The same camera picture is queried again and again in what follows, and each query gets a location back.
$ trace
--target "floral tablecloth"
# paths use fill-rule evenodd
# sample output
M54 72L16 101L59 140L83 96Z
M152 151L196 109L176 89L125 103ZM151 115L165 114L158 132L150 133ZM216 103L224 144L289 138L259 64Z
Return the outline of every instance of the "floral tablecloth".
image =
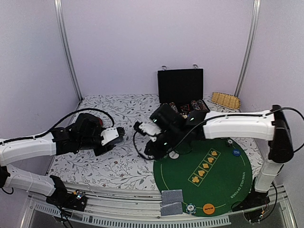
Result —
M204 100L212 111L235 112L210 102L211 96ZM98 108L107 111L115 120L115 127L124 127L125 142L118 144L112 151L95 157L91 150L77 154L68 153L56 156L51 164L49 175L55 175L62 181L98 187L110 187L132 190L156 190L153 177L153 161L140 158L133 146L133 125L136 121L145 122L159 106L157 95L99 95L87 96L79 108ZM104 126L111 125L108 117L99 112L90 112L99 116ZM137 147L143 152L149 138L136 137ZM256 176L262 165L262 158L253 139L234 138L246 152Z

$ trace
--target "metal pole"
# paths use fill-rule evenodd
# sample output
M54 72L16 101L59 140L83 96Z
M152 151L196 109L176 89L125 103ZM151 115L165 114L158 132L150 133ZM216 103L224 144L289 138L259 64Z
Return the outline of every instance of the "metal pole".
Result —
M239 97L239 95L241 93L242 86L243 86L246 72L247 72L247 68L248 68L248 64L249 64L249 60L250 60L250 54L251 54L253 41L254 41L255 34L256 34L256 29L257 29L258 15L260 12L260 4L261 4L261 0L254 0L252 17L251 17L251 26L250 26L249 37L248 37L247 46L246 46L246 52L245 52L243 64L241 67L241 71L239 74L237 87L234 92L234 96L237 96L237 97Z
M56 17L57 17L57 21L58 21L59 32L61 35L61 40L63 43L64 52L66 55L67 65L68 65L68 68L69 68L69 71L71 74L73 87L74 87L78 100L82 101L83 97L82 97L79 83L78 83L78 80L76 77L76 73L75 73L75 69L74 69L74 65L73 65L73 61L72 61L72 56L71 56L70 48L69 48L68 41L67 41L67 31L66 31L64 17L63 17L61 0L54 0L54 3L55 3L55 11L56 11Z

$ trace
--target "yellow card suit symbol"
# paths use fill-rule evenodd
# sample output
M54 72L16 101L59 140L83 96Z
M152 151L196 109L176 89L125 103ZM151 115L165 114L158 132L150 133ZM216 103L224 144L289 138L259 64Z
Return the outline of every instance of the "yellow card suit symbol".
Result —
M198 183L200 180L199 180L199 178L198 177L192 177L192 182L193 183Z
M202 177L202 176L204 176L205 171L204 171L204 170L199 170L199 171L198 171L198 173L199 173L199 176L201 176L201 177Z
M203 164L203 168L208 169L208 168L209 168L208 164L207 164L207 163L204 163L204 164Z
M213 160L214 160L214 158L208 158L208 161L209 161L210 163L213 163Z

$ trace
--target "metal frame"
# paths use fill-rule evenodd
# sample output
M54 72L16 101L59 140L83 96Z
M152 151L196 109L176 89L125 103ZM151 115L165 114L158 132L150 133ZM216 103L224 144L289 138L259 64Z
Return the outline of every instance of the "metal frame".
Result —
M73 211L71 221L114 228L182 228L182 227L218 227L230 224L229 216L243 213L260 207L244 211L229 212L222 216L212 218L193 217L187 214L177 216L160 216L161 194L158 191L123 190L110 188L96 188L88 190L84 185L68 184L70 188L86 190L88 206L84 212ZM281 206L287 228L296 228L290 203L283 185L277 186L278 204ZM270 205L274 204L276 194L274 188L269 191ZM49 215L60 217L59 211L53 205L45 202L45 197L30 193L26 214L21 224L22 228L28 228L33 210L38 210Z
M239 97L239 95L241 93L243 83L245 80L245 76L246 76L246 72L247 72L247 68L248 68L248 64L249 64L250 54L251 54L251 50L252 50L252 46L253 46L253 42L254 42L254 38L255 38L255 34L256 34L256 29L257 29L260 5L261 5L261 0L254 0L247 47L246 47L246 51L245 51L245 56L244 56L241 72L239 74L239 78L237 81L237 87L234 92L234 96L237 96L237 97Z
M72 61L72 56L71 56L70 48L69 48L68 41L67 41L67 31L66 31L65 22L64 22L61 0L54 0L54 3L55 3L55 11L56 11L56 16L57 16L60 36L61 36L61 40L63 43L65 55L66 55L67 65L68 65L68 68L69 68L69 71L71 74L73 87L74 87L78 100L82 101L83 97L82 97L79 83L78 83L78 80L76 77L76 73L75 73L75 69L74 69L74 65L73 65L73 61Z

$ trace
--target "white poker chip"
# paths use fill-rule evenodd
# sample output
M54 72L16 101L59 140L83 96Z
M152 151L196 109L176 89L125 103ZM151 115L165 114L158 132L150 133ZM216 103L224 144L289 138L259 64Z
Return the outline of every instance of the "white poker chip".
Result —
M169 153L169 157L171 157L172 159L177 159L180 155L174 151Z
M187 206L188 211L194 211L194 209L195 209L195 207L191 204Z

